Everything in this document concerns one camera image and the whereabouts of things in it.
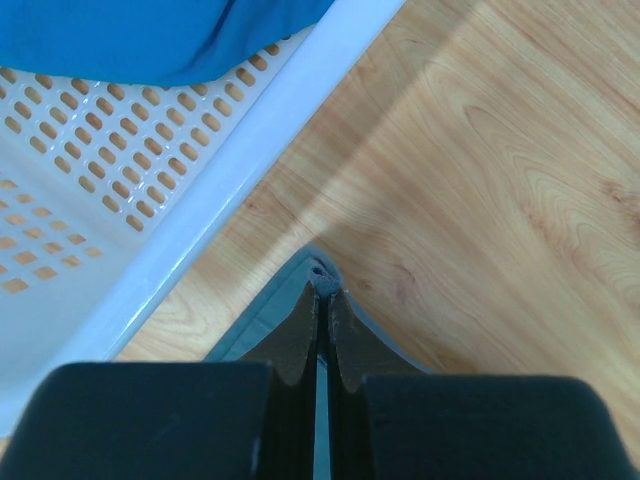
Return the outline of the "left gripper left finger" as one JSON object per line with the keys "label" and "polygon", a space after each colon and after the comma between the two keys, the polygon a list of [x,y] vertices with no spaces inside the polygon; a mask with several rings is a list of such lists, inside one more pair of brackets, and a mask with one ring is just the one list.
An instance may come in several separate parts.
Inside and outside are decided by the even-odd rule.
{"label": "left gripper left finger", "polygon": [[5,479],[309,479],[318,299],[235,361],[74,363],[35,390]]}

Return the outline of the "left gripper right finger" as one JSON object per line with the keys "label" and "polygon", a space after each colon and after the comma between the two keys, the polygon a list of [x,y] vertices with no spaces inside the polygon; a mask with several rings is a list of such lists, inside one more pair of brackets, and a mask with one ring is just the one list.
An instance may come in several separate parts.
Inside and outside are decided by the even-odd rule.
{"label": "left gripper right finger", "polygon": [[354,312],[327,303],[331,473],[336,479],[633,479],[609,411],[556,376],[418,369]]}

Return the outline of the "grey-blue t-shirt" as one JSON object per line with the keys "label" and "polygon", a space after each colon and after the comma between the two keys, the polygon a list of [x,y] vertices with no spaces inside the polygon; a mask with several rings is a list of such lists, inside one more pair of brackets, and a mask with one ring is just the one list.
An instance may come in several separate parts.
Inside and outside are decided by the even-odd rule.
{"label": "grey-blue t-shirt", "polygon": [[[204,357],[206,362],[235,361],[268,336],[293,310],[311,270],[319,267],[340,286],[343,276],[328,256],[315,245],[294,253],[249,303],[229,330]],[[315,479],[329,479],[330,447],[326,362],[317,362],[314,467]]]}

